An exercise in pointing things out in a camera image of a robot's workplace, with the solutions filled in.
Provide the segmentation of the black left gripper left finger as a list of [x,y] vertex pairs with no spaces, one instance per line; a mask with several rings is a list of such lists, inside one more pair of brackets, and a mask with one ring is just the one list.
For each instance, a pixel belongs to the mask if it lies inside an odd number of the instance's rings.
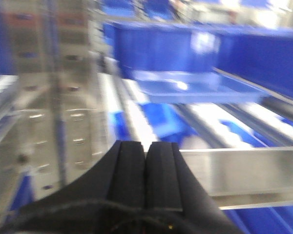
[[141,143],[117,140],[86,173],[23,209],[38,210],[90,199],[111,199],[140,207],[144,204],[144,169],[145,155]]

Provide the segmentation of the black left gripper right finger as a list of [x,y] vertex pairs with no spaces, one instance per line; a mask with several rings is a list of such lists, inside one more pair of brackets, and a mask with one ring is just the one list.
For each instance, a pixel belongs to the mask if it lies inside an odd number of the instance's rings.
[[196,179],[176,143],[154,142],[146,156],[146,206],[197,226],[231,226]]

